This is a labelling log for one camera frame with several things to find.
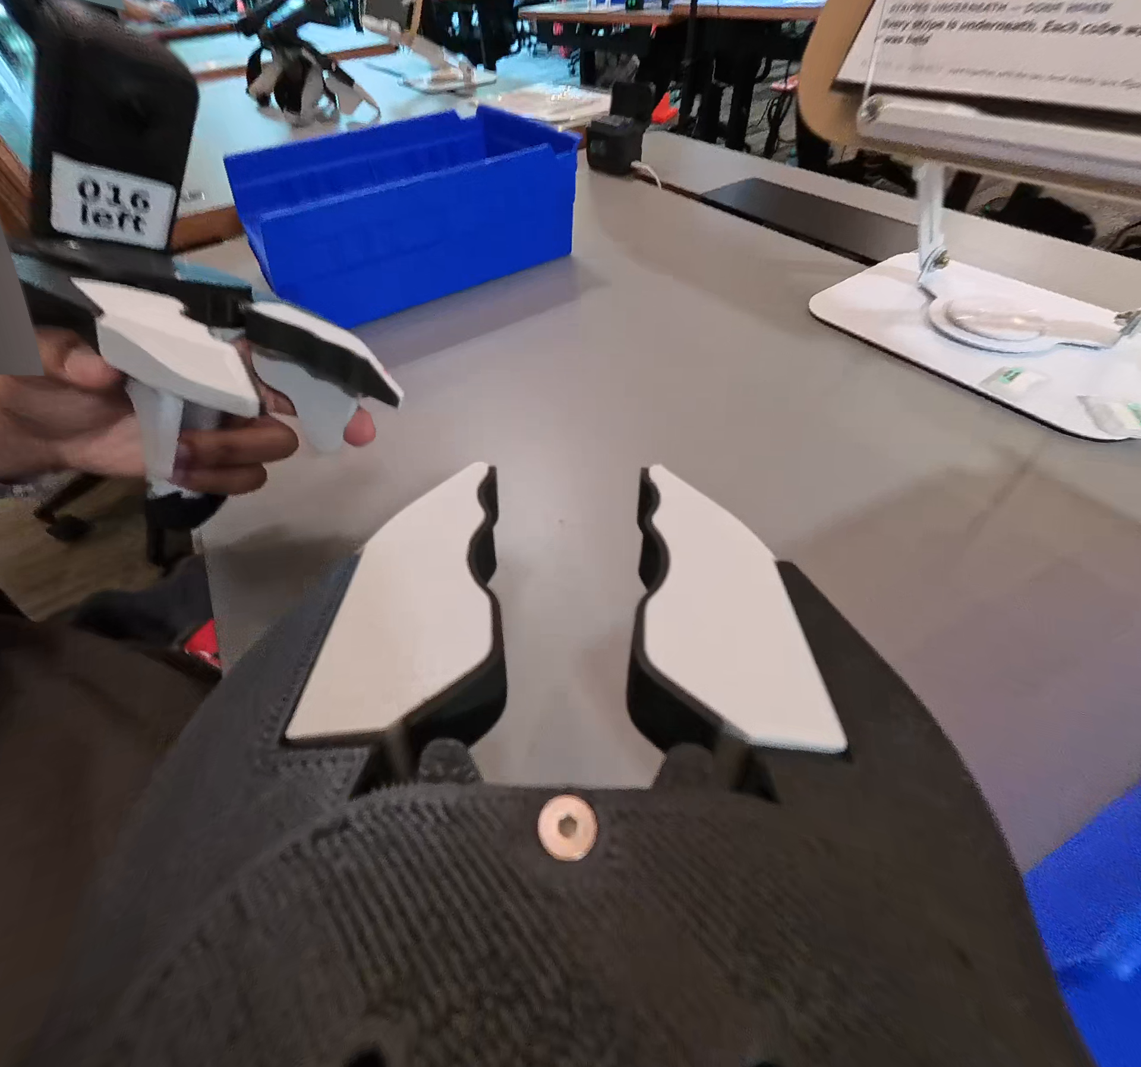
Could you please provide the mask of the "person's dark clothing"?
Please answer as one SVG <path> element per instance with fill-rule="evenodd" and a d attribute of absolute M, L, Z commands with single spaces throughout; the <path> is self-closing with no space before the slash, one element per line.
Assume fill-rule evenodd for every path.
<path fill-rule="evenodd" d="M 3 1064 L 43 1021 L 129 810 L 220 677 L 192 654 L 3 611 Z"/>

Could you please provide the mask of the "instruction sheet on clipboard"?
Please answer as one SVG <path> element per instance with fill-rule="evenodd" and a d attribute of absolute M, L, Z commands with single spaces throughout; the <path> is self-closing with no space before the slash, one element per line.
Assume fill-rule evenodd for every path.
<path fill-rule="evenodd" d="M 837 80 L 838 71 L 852 47 L 861 28 L 877 0 L 826 0 L 816 22 L 814 33 L 808 43 L 803 71 L 804 97 L 810 100 L 808 110 L 813 117 L 822 117 L 817 127 L 854 129 L 856 105 L 864 97 L 879 92 L 901 92 L 923 99 L 968 104 L 988 112 L 1006 116 L 1028 116 L 1033 118 L 1060 118 L 1076 123 L 1090 123 L 1095 127 L 1113 127 L 1139 133 L 1139 112 L 1112 112 L 1100 109 L 1035 104 L 1028 102 L 963 98 L 909 90 L 885 90 L 873 86 L 868 79 L 862 85 L 850 85 Z"/>

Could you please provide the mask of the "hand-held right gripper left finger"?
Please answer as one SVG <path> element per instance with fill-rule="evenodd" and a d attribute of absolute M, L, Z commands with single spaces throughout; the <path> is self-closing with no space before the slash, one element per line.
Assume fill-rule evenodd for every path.
<path fill-rule="evenodd" d="M 507 708 L 498 472 L 474 462 L 360 548 L 283 731 L 290 746 L 373 746 L 409 777 L 438 737 L 478 743 Z"/>

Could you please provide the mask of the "printed instruction sheet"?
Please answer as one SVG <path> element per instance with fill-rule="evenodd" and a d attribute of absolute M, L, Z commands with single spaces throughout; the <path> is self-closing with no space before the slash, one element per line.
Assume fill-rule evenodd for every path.
<path fill-rule="evenodd" d="M 876 0 L 836 77 L 1138 114 L 1140 0 Z"/>

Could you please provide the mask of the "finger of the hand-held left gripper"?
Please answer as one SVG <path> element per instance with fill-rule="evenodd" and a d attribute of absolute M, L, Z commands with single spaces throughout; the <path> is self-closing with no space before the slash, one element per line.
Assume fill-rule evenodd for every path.
<path fill-rule="evenodd" d="M 73 282 L 94 306 L 100 355 L 125 376 L 148 480 L 174 478 L 187 418 L 192 427 L 214 428 L 224 414 L 261 414 L 243 354 L 188 317 L 179 299 L 97 279 Z"/>
<path fill-rule="evenodd" d="M 289 399 L 318 452 L 340 450 L 364 399 L 401 407 L 402 387 L 354 332 L 283 301 L 255 300 L 244 319 L 255 373 Z"/>

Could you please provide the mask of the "black device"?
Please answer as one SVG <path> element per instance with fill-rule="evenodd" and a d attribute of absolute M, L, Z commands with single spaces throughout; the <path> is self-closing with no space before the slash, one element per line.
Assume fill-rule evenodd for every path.
<path fill-rule="evenodd" d="M 608 112 L 590 122 L 583 143 L 591 169 L 622 177 L 643 161 L 646 133 L 658 102 L 654 85 L 647 80 L 618 81 L 610 93 Z"/>

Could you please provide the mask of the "clear plastic sheet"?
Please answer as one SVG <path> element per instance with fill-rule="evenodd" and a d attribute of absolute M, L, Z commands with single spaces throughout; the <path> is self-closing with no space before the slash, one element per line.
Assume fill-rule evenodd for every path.
<path fill-rule="evenodd" d="M 540 81 L 483 97 L 479 104 L 571 130 L 609 115 L 612 95 L 574 84 Z"/>

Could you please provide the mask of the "idle black white gripper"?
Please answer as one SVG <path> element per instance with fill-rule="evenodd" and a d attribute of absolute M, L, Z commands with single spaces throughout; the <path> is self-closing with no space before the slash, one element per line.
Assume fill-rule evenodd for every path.
<path fill-rule="evenodd" d="M 237 33 L 256 40 L 245 67 L 246 93 L 295 129 L 337 123 L 364 106 L 372 110 L 369 122 L 382 116 L 335 58 L 302 36 L 307 24 L 335 26 L 329 8 L 328 0 L 265 0 L 234 23 Z"/>

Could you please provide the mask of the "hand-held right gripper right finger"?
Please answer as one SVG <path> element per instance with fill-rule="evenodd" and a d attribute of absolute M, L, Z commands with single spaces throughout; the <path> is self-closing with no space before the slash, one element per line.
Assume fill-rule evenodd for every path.
<path fill-rule="evenodd" d="M 662 752 L 682 742 L 841 755 L 849 737 L 778 558 L 662 464 L 642 469 L 627 702 Z"/>

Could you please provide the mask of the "grey desk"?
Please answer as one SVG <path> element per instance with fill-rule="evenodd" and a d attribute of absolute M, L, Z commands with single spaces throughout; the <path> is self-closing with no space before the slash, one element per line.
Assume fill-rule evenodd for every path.
<path fill-rule="evenodd" d="M 1139 445 L 1046 430 L 820 324 L 857 266 L 578 171 L 571 256 L 359 329 L 406 390 L 202 534 L 225 666 L 465 465 L 498 469 L 495 780 L 641 786 L 641 468 L 798 564 L 961 750 L 1025 869 L 1139 781 Z"/>

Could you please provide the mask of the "blue plastic bin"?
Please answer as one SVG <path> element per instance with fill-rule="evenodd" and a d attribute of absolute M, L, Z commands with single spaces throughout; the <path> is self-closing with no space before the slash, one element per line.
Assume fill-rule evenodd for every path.
<path fill-rule="evenodd" d="M 1025 875 L 1063 999 L 1101 1065 L 1140 1063 L 1140 787 Z"/>
<path fill-rule="evenodd" d="M 278 299 L 345 329 L 568 256 L 581 139 L 479 105 L 226 156 Z"/>

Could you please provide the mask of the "white document stand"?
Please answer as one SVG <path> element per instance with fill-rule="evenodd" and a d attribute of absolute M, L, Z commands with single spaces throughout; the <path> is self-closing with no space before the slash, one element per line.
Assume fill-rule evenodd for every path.
<path fill-rule="evenodd" d="M 1140 400 L 1139 306 L 1097 305 L 1087 289 L 1057 292 L 952 257 L 944 194 L 953 155 L 1012 175 L 1039 169 L 1107 191 L 1136 190 L 1139 133 L 892 91 L 863 99 L 857 129 L 918 150 L 917 248 L 817 293 L 810 313 L 1056 431 L 1096 443 L 1136 441 L 1107 438 L 1078 396 Z M 980 387 L 999 367 L 1014 364 L 1040 370 L 1049 382 L 1021 396 Z"/>

